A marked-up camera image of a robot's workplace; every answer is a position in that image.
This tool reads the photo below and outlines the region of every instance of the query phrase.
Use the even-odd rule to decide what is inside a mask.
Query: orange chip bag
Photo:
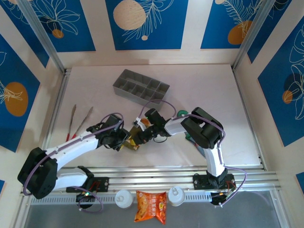
[[[166,224],[167,194],[147,193],[136,191],[137,208],[134,222],[145,221],[156,217],[162,224]]]

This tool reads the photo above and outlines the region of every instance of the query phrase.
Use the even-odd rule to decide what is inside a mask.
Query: white container
[[[131,207],[133,196],[128,190],[120,190],[115,196],[115,203],[120,208],[126,209]]]
[[[169,190],[168,199],[172,206],[179,206],[185,201],[186,194],[180,187],[176,186]]]

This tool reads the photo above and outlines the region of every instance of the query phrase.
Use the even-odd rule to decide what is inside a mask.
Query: gray plastic organizer tray
[[[138,74],[134,71],[125,69],[113,84],[116,95],[128,100],[145,105],[154,99],[164,100],[169,85],[151,77]],[[147,105],[148,108],[161,109],[163,102],[156,101]]]

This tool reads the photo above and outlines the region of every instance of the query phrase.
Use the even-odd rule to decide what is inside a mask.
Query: white wall
[[[181,50],[115,51],[105,0],[81,0],[96,52],[59,53],[64,66],[232,64],[238,49],[201,50],[213,0],[189,0]]]
[[[1,7],[0,21],[0,34],[40,81],[17,152],[14,153],[0,146],[0,180],[6,183],[0,195],[0,226],[7,228],[10,226],[22,186],[17,181],[17,175],[30,150],[41,145],[47,128],[45,119],[50,118],[49,114],[59,89],[61,76],[52,61],[49,61],[46,69],[42,66]]]
[[[266,164],[269,170],[277,172],[283,195],[299,228],[304,223],[304,195],[295,175],[304,171],[304,138],[283,146],[257,78],[303,16],[304,1],[292,0],[253,64],[246,56],[237,69],[242,94]]]

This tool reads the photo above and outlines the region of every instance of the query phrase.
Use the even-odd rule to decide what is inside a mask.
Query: white table surface
[[[97,124],[107,114],[124,115],[124,127],[130,130],[142,106],[117,96],[113,83],[124,69],[147,75],[170,85],[166,100],[177,110],[191,112],[201,107],[219,120],[227,136],[222,143],[227,165],[259,165],[258,148],[249,128],[230,65],[147,65],[147,66],[80,66],[72,68],[50,145],[65,142],[71,110],[77,105],[73,135],[91,106],[94,107],[82,131]],[[170,118],[173,109],[164,104],[160,114]],[[105,147],[88,152],[66,166],[134,167],[206,165],[206,160],[185,139],[183,133],[164,143],[148,142],[136,152],[126,148],[117,152]]]

